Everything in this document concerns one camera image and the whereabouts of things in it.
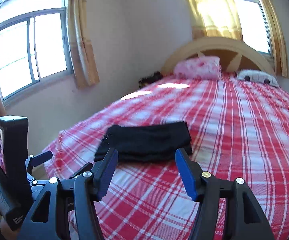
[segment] black cloth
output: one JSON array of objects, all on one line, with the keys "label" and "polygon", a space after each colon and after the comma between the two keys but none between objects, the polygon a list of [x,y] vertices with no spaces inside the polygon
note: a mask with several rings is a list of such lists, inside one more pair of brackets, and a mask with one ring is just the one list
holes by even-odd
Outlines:
[{"label": "black cloth", "polygon": [[94,156],[103,160],[110,147],[118,150],[118,161],[159,162],[174,160],[175,151],[183,147],[192,154],[191,137],[185,122],[141,127],[110,127]]}]

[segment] window glass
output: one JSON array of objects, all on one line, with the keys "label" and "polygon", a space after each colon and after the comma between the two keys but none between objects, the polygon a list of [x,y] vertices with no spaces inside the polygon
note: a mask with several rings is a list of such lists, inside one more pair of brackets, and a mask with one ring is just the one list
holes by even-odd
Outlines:
[{"label": "window glass", "polygon": [[5,98],[32,83],[27,54],[27,21],[0,31],[0,89]]},{"label": "window glass", "polygon": [[0,23],[24,13],[64,6],[64,0],[7,0],[0,8]]},{"label": "window glass", "polygon": [[36,16],[36,51],[41,78],[67,69],[59,13]]},{"label": "window glass", "polygon": [[251,48],[269,53],[269,42],[263,14],[258,3],[235,0],[242,27],[243,41]]}]

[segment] wooden headboard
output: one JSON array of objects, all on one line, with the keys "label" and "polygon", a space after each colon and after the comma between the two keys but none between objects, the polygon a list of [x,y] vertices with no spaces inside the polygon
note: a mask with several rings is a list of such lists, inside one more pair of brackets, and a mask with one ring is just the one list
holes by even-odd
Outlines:
[{"label": "wooden headboard", "polygon": [[270,63],[256,50],[242,41],[222,37],[204,37],[177,49],[161,69],[163,75],[173,72],[178,62],[192,57],[218,56],[222,71],[235,72],[239,69],[256,69],[275,76]]}]

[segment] sunlight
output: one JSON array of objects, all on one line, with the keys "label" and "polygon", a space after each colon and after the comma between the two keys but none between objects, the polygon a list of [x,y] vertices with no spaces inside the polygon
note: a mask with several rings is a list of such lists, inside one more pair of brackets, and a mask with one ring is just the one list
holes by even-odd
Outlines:
[{"label": "sunlight", "polygon": [[152,92],[151,91],[137,91],[137,92],[134,92],[134,93],[131,93],[129,95],[126,95],[124,97],[122,97],[120,100],[126,100],[126,99],[130,99],[130,98],[136,98],[138,96],[141,96],[141,95],[148,95],[148,94],[151,94]]},{"label": "sunlight", "polygon": [[182,88],[188,88],[188,87],[190,87],[190,85],[187,85],[187,84],[176,84],[176,83],[166,83],[166,84],[158,85],[158,88],[178,88],[178,89],[182,89]]},{"label": "sunlight", "polygon": [[213,30],[231,32],[231,27],[235,26],[233,22],[238,15],[237,10],[232,8],[228,0],[195,0],[191,6],[195,8],[196,17],[201,26],[207,26],[206,31],[212,33]]}]

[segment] window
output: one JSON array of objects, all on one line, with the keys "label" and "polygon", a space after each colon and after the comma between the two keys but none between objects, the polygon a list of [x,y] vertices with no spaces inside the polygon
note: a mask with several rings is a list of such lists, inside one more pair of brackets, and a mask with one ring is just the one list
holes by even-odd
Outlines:
[{"label": "window", "polygon": [[243,41],[253,49],[270,54],[270,34],[260,0],[235,0]]},{"label": "window", "polygon": [[68,73],[65,0],[7,0],[0,9],[3,99]]}]

